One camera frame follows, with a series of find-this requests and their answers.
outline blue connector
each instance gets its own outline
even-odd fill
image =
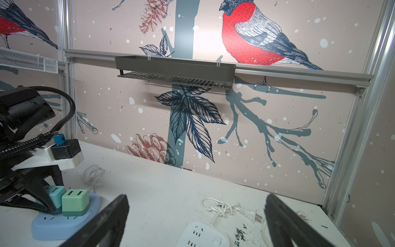
[[[66,139],[64,138],[64,134],[60,134],[58,136],[53,137],[55,144],[60,145],[66,143]]]

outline black corrugated tube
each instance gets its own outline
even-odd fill
[[[35,138],[32,138],[30,140],[15,144],[13,146],[7,147],[4,150],[1,150],[0,151],[0,159],[10,158],[15,155],[24,153],[28,150],[32,150],[37,147],[41,147],[41,146],[45,145],[46,143],[48,143],[51,140],[51,138],[53,136],[58,134],[58,131],[60,131],[60,129],[63,127],[63,125],[65,125],[67,123],[67,121],[69,121],[75,114],[74,100],[65,92],[63,92],[59,89],[53,88],[53,87],[32,86],[29,88],[34,89],[36,91],[47,91],[47,92],[54,92],[54,93],[60,94],[65,99],[67,99],[67,101],[69,102],[70,112],[63,119],[61,119],[49,132],[47,132],[45,134],[40,134]]]

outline tabletop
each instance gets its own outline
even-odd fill
[[[169,246],[177,244],[183,230],[192,220],[210,223],[214,215],[203,210],[200,201],[216,198],[229,204],[239,202],[244,208],[263,209],[269,192],[209,177],[126,153],[80,142],[85,160],[76,168],[63,171],[66,190],[84,189],[83,171],[97,164],[105,170],[95,187],[101,209],[119,194],[126,194],[129,214],[121,246]],[[347,240],[322,209],[314,204],[278,196],[295,212],[306,215],[307,222],[319,234],[338,247],[350,247]],[[1,246],[55,247],[63,241],[37,241],[30,231],[38,212],[29,209],[0,207]],[[234,247],[266,247],[261,237],[262,224],[242,216],[218,217],[214,226],[224,232]]]

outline white power cord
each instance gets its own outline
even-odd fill
[[[95,186],[102,185],[101,183],[97,183],[96,180],[103,176],[103,174],[104,169],[99,167],[98,165],[93,165],[85,169],[82,177],[84,179],[84,183],[90,185],[87,188],[88,192],[93,189],[93,193],[95,193]]]
[[[213,207],[213,206],[205,207],[204,201],[206,201],[206,200],[218,202],[218,205],[215,207]],[[245,209],[245,208],[241,207],[240,203],[238,203],[238,202],[230,205],[229,203],[222,202],[217,199],[208,197],[208,198],[203,198],[202,201],[200,202],[200,205],[204,210],[211,211],[215,215],[213,220],[210,223],[211,226],[214,224],[214,222],[218,218],[218,216],[226,217],[225,213],[233,215],[234,210],[239,211],[242,215],[244,215],[245,217],[252,220],[252,223],[254,223],[255,221],[262,223],[262,217],[256,213],[256,210],[254,211],[254,210]]]

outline bird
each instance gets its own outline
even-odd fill
[[[292,63],[322,70],[289,41],[277,23],[262,14],[254,0],[224,0],[219,10],[224,11],[222,42],[237,62],[268,66]],[[267,85],[266,79],[257,85]]]
[[[0,0],[0,35],[8,49],[8,36],[12,34],[34,37],[58,49],[48,35],[26,17],[13,0]]]

